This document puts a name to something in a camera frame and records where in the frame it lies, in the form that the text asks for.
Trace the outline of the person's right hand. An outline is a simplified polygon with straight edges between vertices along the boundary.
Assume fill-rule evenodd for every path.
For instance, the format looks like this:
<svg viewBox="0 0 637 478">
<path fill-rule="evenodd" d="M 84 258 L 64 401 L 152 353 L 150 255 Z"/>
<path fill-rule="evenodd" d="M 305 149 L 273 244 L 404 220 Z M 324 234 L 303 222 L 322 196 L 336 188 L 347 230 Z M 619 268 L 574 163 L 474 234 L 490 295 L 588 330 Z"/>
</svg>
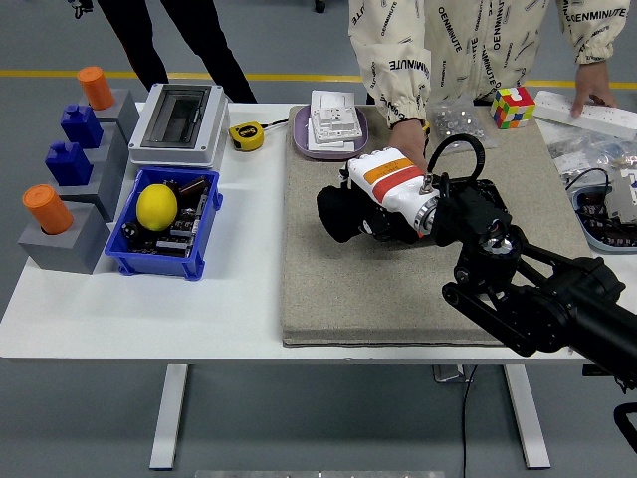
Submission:
<svg viewBox="0 0 637 478">
<path fill-rule="evenodd" d="M 405 119 L 391 128 L 387 145 L 399 150 L 421 171 L 426 172 L 428 167 L 424 155 L 426 138 L 420 119 Z"/>
</svg>

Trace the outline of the person's left hand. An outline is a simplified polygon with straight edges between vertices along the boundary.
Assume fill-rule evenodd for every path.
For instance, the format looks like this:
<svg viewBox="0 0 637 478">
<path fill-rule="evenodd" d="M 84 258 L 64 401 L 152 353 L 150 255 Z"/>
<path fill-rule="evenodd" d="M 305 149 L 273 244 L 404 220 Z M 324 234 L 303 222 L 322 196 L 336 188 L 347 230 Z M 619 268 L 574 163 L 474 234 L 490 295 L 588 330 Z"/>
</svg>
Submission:
<svg viewBox="0 0 637 478">
<path fill-rule="evenodd" d="M 605 61 L 580 64 L 575 75 L 575 98 L 570 115 L 577 119 L 583 112 L 588 100 L 596 106 L 617 107 L 617 101 L 611 92 Z"/>
</svg>

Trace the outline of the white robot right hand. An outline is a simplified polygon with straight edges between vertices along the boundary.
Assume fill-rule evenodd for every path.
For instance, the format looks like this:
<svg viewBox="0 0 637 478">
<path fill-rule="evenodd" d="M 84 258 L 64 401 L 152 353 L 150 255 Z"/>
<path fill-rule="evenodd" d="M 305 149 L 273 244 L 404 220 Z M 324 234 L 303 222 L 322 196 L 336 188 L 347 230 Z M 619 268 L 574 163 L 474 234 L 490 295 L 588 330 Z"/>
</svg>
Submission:
<svg viewBox="0 0 637 478">
<path fill-rule="evenodd" d="M 440 195 L 432 174 L 393 147 L 352 158 L 346 168 L 352 183 L 375 204 L 400 214 L 420 236 L 431 233 Z"/>
</svg>

